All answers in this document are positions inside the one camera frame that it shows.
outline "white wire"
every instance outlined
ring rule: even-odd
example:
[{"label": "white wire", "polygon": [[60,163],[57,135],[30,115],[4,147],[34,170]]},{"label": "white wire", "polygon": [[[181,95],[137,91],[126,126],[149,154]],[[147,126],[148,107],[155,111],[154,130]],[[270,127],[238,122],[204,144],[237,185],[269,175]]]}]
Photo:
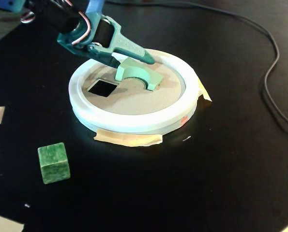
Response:
[{"label": "white wire", "polygon": [[[69,0],[64,0],[64,1],[65,1],[67,4],[69,4],[70,6],[73,6],[73,4],[72,4]],[[81,11],[78,11],[78,13],[79,13],[79,14],[83,17],[83,19],[86,21],[86,23],[87,23],[87,30],[86,30],[85,33],[82,34],[82,36],[80,36],[78,39],[74,40],[74,41],[72,42],[72,45],[75,45],[75,44],[81,42],[84,38],[86,38],[86,37],[89,35],[89,33],[90,33],[90,31],[91,31],[91,24],[90,24],[90,21],[88,20],[88,18],[87,18],[87,17],[85,16],[85,14],[82,13]]]}]

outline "white circular tray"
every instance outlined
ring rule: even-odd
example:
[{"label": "white circular tray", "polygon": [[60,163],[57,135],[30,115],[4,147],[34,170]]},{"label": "white circular tray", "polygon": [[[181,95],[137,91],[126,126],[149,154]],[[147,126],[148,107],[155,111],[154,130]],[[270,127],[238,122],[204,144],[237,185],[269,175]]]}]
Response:
[{"label": "white circular tray", "polygon": [[[71,105],[82,124],[93,131],[100,128],[122,133],[166,134],[190,119],[196,109],[200,91],[195,71],[176,56],[157,50],[148,51],[157,63],[166,65],[181,76],[185,89],[180,98],[165,109],[141,115],[116,114],[100,109],[88,101],[82,91],[85,80],[100,67],[98,61],[90,59],[74,72],[69,83]],[[120,61],[127,58],[117,53],[113,56]]]}]

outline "robotic arm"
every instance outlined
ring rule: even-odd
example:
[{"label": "robotic arm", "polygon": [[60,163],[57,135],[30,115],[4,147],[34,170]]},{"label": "robotic arm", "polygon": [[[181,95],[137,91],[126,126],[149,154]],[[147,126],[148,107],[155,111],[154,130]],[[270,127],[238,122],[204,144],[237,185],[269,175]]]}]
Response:
[{"label": "robotic arm", "polygon": [[30,11],[21,22],[32,22],[40,17],[52,24],[60,33],[58,43],[71,53],[92,58],[117,68],[120,62],[111,54],[121,53],[147,64],[153,57],[141,46],[121,34],[121,26],[111,17],[102,15],[104,0],[90,0],[86,12],[77,9],[71,0],[0,0],[0,9]]}]

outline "green wooden block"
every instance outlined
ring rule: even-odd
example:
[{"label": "green wooden block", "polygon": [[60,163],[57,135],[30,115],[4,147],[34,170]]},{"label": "green wooden block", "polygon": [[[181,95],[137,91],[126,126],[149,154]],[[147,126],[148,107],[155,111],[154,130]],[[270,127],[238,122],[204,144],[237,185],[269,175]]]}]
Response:
[{"label": "green wooden block", "polygon": [[64,143],[39,147],[38,158],[44,184],[71,177]]}]

